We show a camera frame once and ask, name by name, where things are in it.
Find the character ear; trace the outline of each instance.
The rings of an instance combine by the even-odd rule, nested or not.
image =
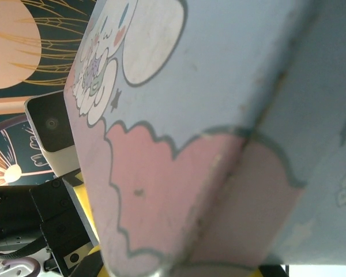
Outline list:
[[[123,50],[123,69],[130,83],[141,84],[162,68],[181,35],[184,21],[185,9],[178,0],[138,2]]]

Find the wall mural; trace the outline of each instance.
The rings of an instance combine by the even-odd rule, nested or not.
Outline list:
[[[302,180],[293,182],[292,170],[283,165],[282,152],[260,135],[246,147],[246,174],[230,178],[250,130],[233,123],[232,112],[227,121],[225,113],[211,110],[216,99],[234,93],[210,91],[215,78],[206,70],[224,74],[222,65],[233,63],[228,57],[220,63],[203,59],[224,48],[215,36],[225,33],[218,30],[225,24],[213,32],[197,24],[204,9],[216,20],[228,10],[211,1],[98,2],[69,73],[67,110],[82,175],[93,187],[88,196],[103,258],[114,275],[164,275],[179,261],[167,275],[249,276],[303,192]],[[231,101],[240,103],[239,97]],[[226,212],[204,235],[204,210],[217,201],[211,196],[226,178],[241,197],[231,195],[235,201],[226,201]],[[227,211],[244,212],[228,220]],[[231,243],[243,250],[244,241],[251,249],[246,254],[222,248]]]
[[[64,87],[95,2],[0,0],[0,185],[54,177],[23,104]]]

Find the cartoon face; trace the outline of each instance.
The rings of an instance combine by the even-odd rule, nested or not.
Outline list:
[[[137,0],[108,1],[104,7],[107,13],[99,17],[97,27],[100,30],[99,50],[108,48],[108,56],[115,54],[131,23]]]
[[[94,59],[83,71],[75,87],[75,96],[80,115],[87,115],[88,123],[95,124],[112,94],[116,76],[116,61],[107,56],[107,50],[101,57]]]

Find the gold line pattern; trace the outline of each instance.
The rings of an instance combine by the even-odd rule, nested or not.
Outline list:
[[[0,1],[17,2],[17,0]],[[83,3],[86,1],[92,3],[92,5],[96,2],[96,0],[84,0]],[[33,8],[38,8],[46,11],[48,15],[46,17],[34,17],[33,19],[24,18],[18,20],[18,24],[33,24],[34,20],[37,26],[39,26],[39,29],[41,26],[44,26],[49,27],[50,30],[64,31],[64,35],[62,36],[67,39],[49,39],[48,37],[52,35],[51,31],[42,34],[42,39],[26,38],[25,36],[16,36],[10,33],[0,32],[0,38],[30,47],[41,47],[41,61],[47,61],[45,65],[40,61],[39,66],[22,63],[12,63],[12,65],[36,70],[35,72],[39,73],[64,74],[67,76],[72,66],[70,61],[73,61],[77,54],[77,50],[74,49],[74,46],[81,43],[89,16],[83,11],[71,6],[66,0],[21,0],[21,2],[25,6],[32,7],[32,10]],[[66,16],[69,12],[71,12],[71,14],[73,13],[74,18],[69,17],[69,15]],[[18,49],[18,51],[28,55],[39,55],[31,50],[24,51]],[[39,75],[33,74],[29,80],[23,80],[23,82],[45,86],[63,86],[66,82],[66,77],[59,77],[59,75],[49,80],[32,80],[33,78],[38,78],[36,76]]]

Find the pink cloud illustration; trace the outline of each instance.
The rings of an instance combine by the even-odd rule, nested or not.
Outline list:
[[[120,199],[118,192],[110,186],[112,152],[104,132],[103,121],[88,128],[86,117],[79,117],[76,128],[73,128],[103,258],[106,267],[116,275],[118,272],[130,276],[149,273],[159,266],[161,257],[144,250],[130,252],[128,235],[118,227]]]
[[[129,233],[131,250],[153,248],[170,255],[186,246],[202,206],[220,187],[213,179],[223,151],[232,147],[238,154],[244,141],[213,134],[194,139],[177,154],[144,125],[126,132],[116,124],[106,137],[112,144],[111,182],[121,195],[120,224]]]
[[[267,257],[274,239],[303,194],[290,183],[285,162],[263,143],[251,141],[228,180],[226,201],[197,245],[192,261],[256,267]]]

